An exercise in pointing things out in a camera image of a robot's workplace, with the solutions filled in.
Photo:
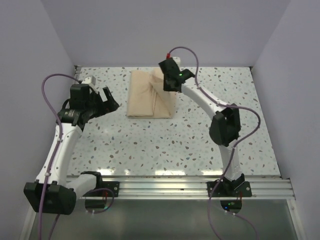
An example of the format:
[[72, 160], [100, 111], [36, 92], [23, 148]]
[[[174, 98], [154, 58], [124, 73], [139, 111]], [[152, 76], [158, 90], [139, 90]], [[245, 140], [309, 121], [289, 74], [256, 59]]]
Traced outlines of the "beige cloth wrap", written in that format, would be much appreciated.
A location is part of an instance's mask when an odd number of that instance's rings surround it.
[[156, 67], [151, 72], [131, 72], [127, 112], [135, 119], [171, 119], [175, 115], [176, 93], [164, 91], [164, 75]]

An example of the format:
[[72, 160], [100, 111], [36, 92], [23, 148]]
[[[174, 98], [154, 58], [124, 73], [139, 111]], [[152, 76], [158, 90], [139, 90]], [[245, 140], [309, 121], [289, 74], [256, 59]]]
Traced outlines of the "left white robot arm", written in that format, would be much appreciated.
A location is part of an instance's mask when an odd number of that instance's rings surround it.
[[67, 182], [67, 173], [74, 148], [89, 120], [112, 113], [119, 108], [108, 87], [99, 92], [89, 84], [73, 84], [70, 97], [58, 112], [55, 136], [47, 159], [35, 181], [27, 182], [23, 193], [37, 213], [70, 215], [79, 198], [90, 193], [99, 196], [104, 184], [101, 173], [84, 171]]

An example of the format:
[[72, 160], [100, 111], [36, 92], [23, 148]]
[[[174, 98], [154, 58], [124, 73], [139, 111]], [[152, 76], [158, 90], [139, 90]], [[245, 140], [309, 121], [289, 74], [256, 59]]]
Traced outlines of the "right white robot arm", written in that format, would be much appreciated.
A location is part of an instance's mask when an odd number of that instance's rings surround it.
[[209, 136], [218, 145], [222, 160], [222, 180], [215, 182], [212, 195], [234, 197], [245, 182], [238, 149], [234, 146], [241, 130], [239, 110], [235, 104], [227, 106], [207, 89], [200, 87], [197, 76], [189, 69], [181, 70], [172, 57], [158, 65], [164, 77], [163, 90], [184, 94], [209, 116]]

